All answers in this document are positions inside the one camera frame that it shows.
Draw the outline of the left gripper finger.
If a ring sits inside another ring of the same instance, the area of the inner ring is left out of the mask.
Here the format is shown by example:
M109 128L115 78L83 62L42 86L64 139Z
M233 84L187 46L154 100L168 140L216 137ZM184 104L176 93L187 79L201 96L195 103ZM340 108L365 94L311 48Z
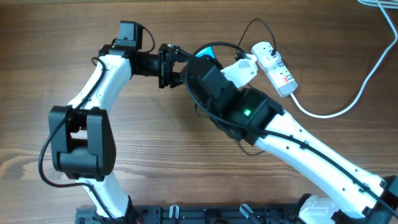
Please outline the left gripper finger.
M175 88L183 84L180 72L171 72L169 79L169 87Z
M174 57L177 60L190 60L190 59L194 58L195 56L184 51L179 46L174 46Z

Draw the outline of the Galaxy smartphone teal screen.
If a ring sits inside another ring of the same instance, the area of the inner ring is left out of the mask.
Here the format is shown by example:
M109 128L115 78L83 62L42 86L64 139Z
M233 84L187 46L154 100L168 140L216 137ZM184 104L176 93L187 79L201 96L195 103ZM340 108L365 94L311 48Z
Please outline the Galaxy smartphone teal screen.
M210 58L216 58L212 46L199 48L195 53L195 56L196 57L206 56Z

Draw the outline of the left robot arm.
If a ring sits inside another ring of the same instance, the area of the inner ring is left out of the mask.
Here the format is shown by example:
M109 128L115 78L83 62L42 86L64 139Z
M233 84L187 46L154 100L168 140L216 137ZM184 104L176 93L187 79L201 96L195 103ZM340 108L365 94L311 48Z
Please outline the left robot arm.
M96 69L81 92L49 113L50 135L39 156L40 177L48 185L62 187L44 175L44 154L49 147L54 169L72 180L64 186L86 189L96 205L92 219L100 223L137 223L140 219L113 171L116 145L108 115L119 92L135 74L158 77L161 88L178 86L182 81L173 65L191 57L176 45L162 44L157 54L143 51L145 30L139 23L121 21L118 37L92 58Z

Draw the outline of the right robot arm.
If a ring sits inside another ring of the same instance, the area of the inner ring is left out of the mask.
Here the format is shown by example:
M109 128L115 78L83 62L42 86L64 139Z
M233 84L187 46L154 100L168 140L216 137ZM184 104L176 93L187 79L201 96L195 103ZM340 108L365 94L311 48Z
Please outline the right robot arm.
M397 217L397 177L381 178L350 163L306 131L265 93L239 89L215 59L192 56L181 78L199 106L235 141L273 154L325 193L298 204L302 223L387 223Z

